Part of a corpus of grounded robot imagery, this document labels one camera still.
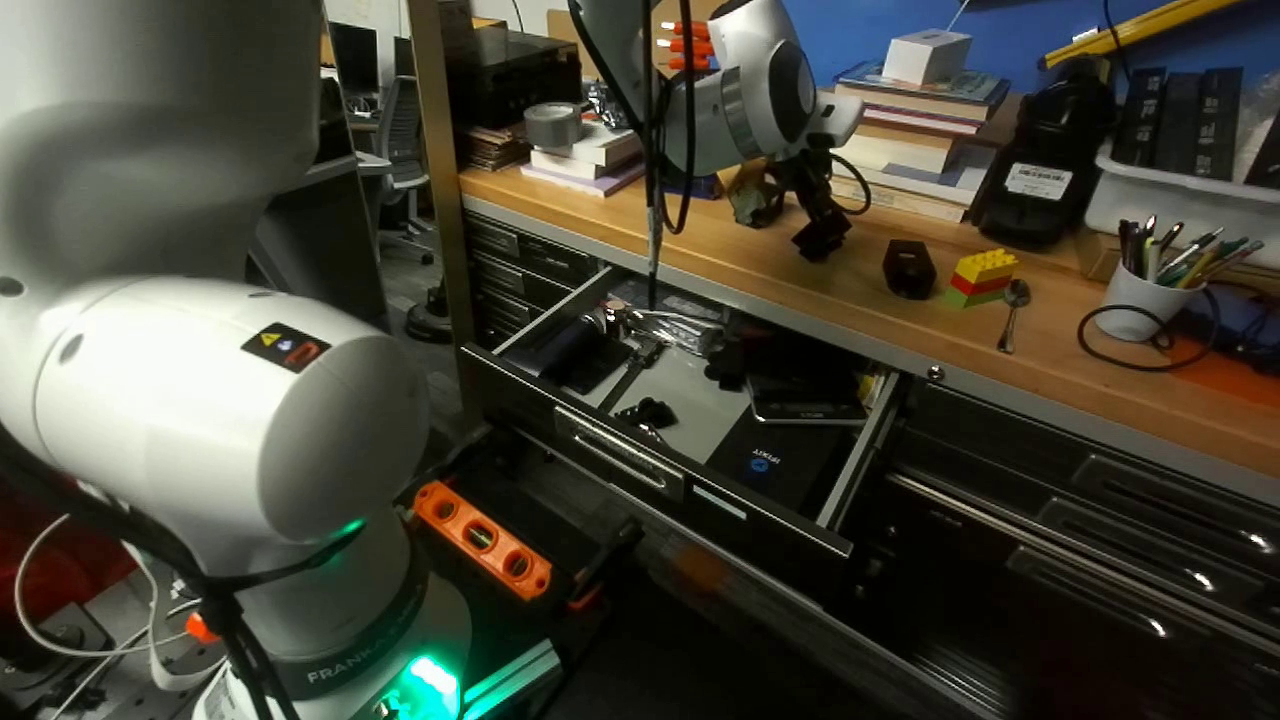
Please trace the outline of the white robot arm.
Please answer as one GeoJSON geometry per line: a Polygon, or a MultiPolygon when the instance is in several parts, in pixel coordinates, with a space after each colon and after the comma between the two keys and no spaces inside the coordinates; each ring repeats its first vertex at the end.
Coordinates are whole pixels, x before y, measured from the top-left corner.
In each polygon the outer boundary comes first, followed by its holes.
{"type": "Polygon", "coordinates": [[[0,416],[199,598],[199,720],[457,720],[471,618],[397,507],[423,377],[243,280],[317,160],[319,30],[319,0],[0,0],[0,416]]]}

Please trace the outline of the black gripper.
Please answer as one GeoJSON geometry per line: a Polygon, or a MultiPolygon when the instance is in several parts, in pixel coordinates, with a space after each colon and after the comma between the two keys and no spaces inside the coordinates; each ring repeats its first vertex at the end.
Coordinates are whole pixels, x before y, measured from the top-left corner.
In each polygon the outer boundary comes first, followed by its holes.
{"type": "Polygon", "coordinates": [[[831,143],[808,141],[793,158],[767,163],[767,178],[802,200],[813,220],[836,217],[831,200],[831,143]]]}

